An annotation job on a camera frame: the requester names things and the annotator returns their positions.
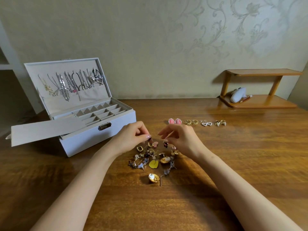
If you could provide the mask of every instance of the jewelry box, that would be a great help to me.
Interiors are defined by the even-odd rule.
[[[135,111],[112,97],[98,58],[25,67],[50,121],[12,126],[12,146],[59,136],[70,157],[136,121]]]

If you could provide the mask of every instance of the wooden table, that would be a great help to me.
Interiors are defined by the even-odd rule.
[[[230,167],[308,230],[308,112],[299,109],[232,109],[218,98],[125,100],[149,132],[169,118],[215,121],[195,126],[203,143]],[[105,143],[71,158],[56,139],[17,147],[0,140],[0,230],[28,230],[91,156]],[[237,218],[210,178],[183,155],[177,169],[150,184],[149,173],[132,169],[136,149],[117,158],[91,208],[85,230],[241,230]]]

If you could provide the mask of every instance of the jewelry box lid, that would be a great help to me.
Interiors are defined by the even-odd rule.
[[[49,116],[112,97],[98,58],[24,65]]]

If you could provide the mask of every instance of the jewelry box lock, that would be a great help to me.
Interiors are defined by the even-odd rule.
[[[99,131],[102,131],[102,130],[104,130],[104,129],[107,129],[108,127],[110,127],[111,126],[111,122],[107,122],[107,123],[105,123],[105,124],[103,124],[103,125],[100,125],[99,127],[98,127],[98,130]]]

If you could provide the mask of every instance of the patterned wallpaper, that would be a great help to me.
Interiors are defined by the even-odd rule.
[[[226,69],[302,70],[308,0],[0,0],[21,62],[99,57],[115,98],[216,97]],[[285,76],[287,98],[298,77]],[[273,78],[230,89],[269,92]]]

